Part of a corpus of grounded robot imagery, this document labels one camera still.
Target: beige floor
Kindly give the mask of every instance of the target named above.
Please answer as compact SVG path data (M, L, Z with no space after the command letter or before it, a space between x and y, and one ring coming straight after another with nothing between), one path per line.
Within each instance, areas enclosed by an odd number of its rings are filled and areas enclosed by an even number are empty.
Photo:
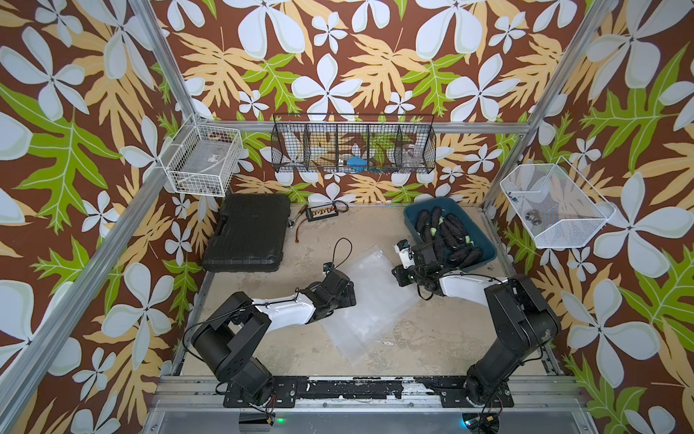
M478 208L465 209L484 230ZM292 216L296 211L292 207ZM340 237L353 243L353 255L376 244L393 264L398 264L399 259L392 246L399 240L412 239L403 221L403 208L395 206L353 206L337 218L306 222L299 235L301 242L297 244L294 229L288 229L284 259L274 273L216 274L200 318L209 317L236 291L270 299L323 280L322 265L330 261L334 243ZM336 262L346 254L343 248L342 244L338 247ZM481 270L492 276L505 275L498 259ZM495 338L488 310L471 301L434 297L430 301L419 300L358 365L350 364L338 352L318 322L270 332L255 357L275 375L464 375ZM186 357L181 374L212 373L204 363ZM539 361L534 361L519 368L516 374L545 375L545 370Z

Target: plastic bag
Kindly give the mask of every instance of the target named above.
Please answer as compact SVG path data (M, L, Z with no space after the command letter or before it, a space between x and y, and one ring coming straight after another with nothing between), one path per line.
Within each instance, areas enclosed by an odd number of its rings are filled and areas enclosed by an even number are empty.
M356 365L417 303L417 291L414 285L398 286L393 264L379 246L339 269L354 282L357 305L335 310L321 324L342 356Z

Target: battery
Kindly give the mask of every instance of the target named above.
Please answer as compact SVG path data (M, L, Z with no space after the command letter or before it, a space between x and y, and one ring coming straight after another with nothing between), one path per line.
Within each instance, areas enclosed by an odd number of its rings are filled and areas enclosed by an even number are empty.
M337 216L337 209L333 203L306 208L306 219L309 222L335 216Z

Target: black plastic case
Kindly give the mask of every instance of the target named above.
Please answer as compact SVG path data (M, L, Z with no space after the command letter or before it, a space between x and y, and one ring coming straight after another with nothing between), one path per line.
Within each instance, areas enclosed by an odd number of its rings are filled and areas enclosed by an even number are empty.
M229 194L203 255L209 272L274 272L282 261L289 197Z

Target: aluminum rail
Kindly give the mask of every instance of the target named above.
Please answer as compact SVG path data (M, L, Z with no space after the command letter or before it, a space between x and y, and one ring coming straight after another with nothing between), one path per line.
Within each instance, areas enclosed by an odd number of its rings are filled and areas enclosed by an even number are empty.
M149 0L129 0L130 6L139 18L140 24L147 32L150 42L152 43L152 51L154 56L162 68L162 74L171 87L173 98L178 102L183 112L183 119L196 119L198 117L191 97L185 88L183 75L180 73L178 63L171 47L167 40L162 35L162 29L159 27L159 22L154 9Z
M540 128L540 123L545 118L547 110L552 103L554 97L559 94L564 83L568 80L569 75L573 71L574 66L578 63L581 56L585 52L588 44L591 42L591 38L595 32L599 29L605 15L609 12L610 7L614 4L614 0L595 0L591 9L588 11L586 16L581 21L576 34L574 34L571 42L566 47L564 55L559 61L557 69L550 77L545 91L542 92L542 96L535 110L533 110L532 115L530 115L530 120L528 121L529 131L521 139L517 140L515 145L511 148L509 155L506 157L504 164L501 165L499 172L496 174L494 181L492 181L489 191L484 195L484 200L482 201L482 207L487 209L494 200L499 195L501 190L501 180L508 176L509 173L516 166L519 155L532 143L535 138L536 132Z
M206 125L236 128L245 133L270 133L272 121L204 121ZM331 122L331 124L351 125L352 122ZM530 126L518 122L434 122L435 133L443 134L526 134Z
M354 377L310 377L313 380L355 381ZM481 408L443 408L438 395L428 394L413 377L380 377L383 381L407 384L402 399L299 399L294 408L282 412L466 412ZM224 397L215 392L219 381L213 376L164 376L153 397L154 412L255 412L254 409L224 408ZM572 376L512 376L509 389L515 406L508 412L587 411L585 397Z
M0 384L1 434L10 432L53 359L103 287L133 233L159 196L165 178L163 170L155 170L147 178L31 344L19 353L12 366L5 371Z

